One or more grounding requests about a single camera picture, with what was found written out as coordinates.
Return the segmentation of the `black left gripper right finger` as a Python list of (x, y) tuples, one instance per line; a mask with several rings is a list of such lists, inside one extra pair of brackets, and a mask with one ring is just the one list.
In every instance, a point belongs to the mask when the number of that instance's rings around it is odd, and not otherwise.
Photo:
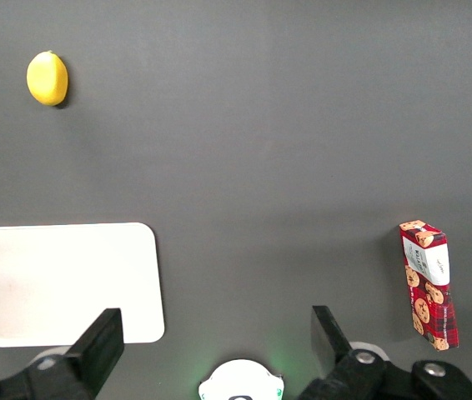
[(352, 347), (327, 306), (312, 306), (310, 336), (319, 375), (325, 378)]

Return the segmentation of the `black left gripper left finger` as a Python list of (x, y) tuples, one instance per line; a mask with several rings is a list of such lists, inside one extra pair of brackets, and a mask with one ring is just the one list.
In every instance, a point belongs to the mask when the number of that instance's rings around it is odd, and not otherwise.
[(92, 399), (108, 380), (123, 350), (121, 310), (107, 308), (66, 352), (66, 359)]

